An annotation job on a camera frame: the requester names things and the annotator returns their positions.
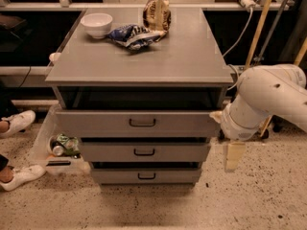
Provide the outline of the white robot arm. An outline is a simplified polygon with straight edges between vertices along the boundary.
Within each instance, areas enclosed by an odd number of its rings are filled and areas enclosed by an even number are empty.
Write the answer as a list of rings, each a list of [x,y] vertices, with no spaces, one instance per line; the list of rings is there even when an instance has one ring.
[[[275,115],[307,131],[307,90],[304,72],[292,64],[260,65],[247,69],[237,80],[237,96],[222,111],[209,117],[230,140],[225,169],[236,170],[246,150],[245,142],[262,122]]]

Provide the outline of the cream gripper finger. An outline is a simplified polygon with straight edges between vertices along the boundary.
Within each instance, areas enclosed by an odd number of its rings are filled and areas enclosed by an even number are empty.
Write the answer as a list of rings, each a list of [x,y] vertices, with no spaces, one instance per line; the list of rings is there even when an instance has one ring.
[[[220,124],[222,122],[223,112],[219,111],[212,111],[209,113],[209,117],[212,118],[216,123]]]

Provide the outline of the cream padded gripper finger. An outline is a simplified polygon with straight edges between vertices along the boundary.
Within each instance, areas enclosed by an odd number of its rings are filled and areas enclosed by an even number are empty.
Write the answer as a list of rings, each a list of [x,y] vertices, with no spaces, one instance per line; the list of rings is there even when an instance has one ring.
[[[245,142],[230,142],[224,149],[224,169],[228,173],[234,172],[239,165],[241,158],[246,151]]]

